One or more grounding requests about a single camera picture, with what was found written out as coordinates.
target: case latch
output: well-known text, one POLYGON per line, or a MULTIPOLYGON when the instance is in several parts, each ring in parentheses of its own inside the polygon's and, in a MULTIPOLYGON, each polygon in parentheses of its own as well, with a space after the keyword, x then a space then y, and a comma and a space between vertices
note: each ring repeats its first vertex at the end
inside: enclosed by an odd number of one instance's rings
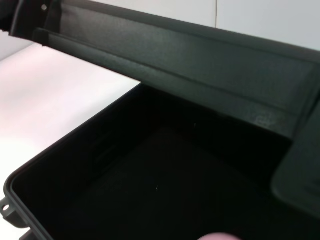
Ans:
POLYGON ((7 197, 0 201, 0 213, 3 216, 3 219, 8 221, 16 228, 25 229, 28 227, 28 224, 17 213, 15 206, 11 202, 9 202, 9 199, 7 197))

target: white background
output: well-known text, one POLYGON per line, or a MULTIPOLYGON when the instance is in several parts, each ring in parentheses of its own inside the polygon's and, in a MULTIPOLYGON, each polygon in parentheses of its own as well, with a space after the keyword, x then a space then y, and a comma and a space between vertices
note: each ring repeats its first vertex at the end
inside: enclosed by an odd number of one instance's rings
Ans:
POLYGON ((217 27, 320 51, 320 1, 218 0, 217 27))

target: white wall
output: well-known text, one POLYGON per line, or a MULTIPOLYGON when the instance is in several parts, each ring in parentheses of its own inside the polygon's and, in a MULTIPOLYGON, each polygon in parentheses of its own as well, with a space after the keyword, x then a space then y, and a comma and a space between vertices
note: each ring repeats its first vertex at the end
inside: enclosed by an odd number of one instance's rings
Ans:
POLYGON ((320 50, 320 0, 218 0, 217 28, 320 50))
POLYGON ((7 32, 0 30, 0 61, 29 47, 31 41, 11 37, 7 32))
POLYGON ((208 27, 216 26, 217 0, 93 0, 208 27))

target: textured plastic surface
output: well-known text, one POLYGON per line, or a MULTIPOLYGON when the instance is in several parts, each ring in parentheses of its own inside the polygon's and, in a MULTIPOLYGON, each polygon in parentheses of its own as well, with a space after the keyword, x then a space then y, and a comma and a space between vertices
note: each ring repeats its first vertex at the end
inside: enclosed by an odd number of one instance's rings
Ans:
POLYGON ((96 2, 54 2, 34 40, 294 138, 319 91, 316 51, 96 2))
POLYGON ((284 202, 320 219, 320 104, 277 170, 272 189, 284 202))

